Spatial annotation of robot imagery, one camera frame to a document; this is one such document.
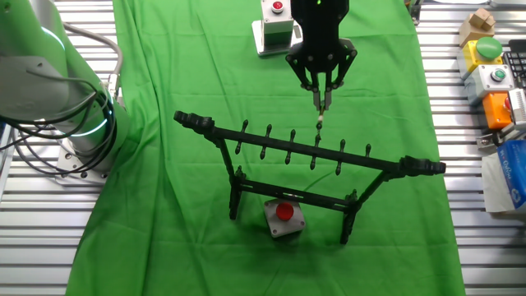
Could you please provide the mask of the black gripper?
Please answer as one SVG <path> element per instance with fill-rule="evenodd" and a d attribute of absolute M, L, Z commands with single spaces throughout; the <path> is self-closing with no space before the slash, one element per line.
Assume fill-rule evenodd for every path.
<path fill-rule="evenodd" d="M 330 109 L 332 91 L 344 83 L 358 55 L 350 39 L 339 38 L 339 24 L 347 15 L 349 0 L 292 0 L 293 19 L 302 29 L 302 42 L 295 44 L 285 59 L 300 80 L 300 86 L 312 93 L 313 104 L 321 110 L 317 73 L 325 73 L 324 110 Z"/>

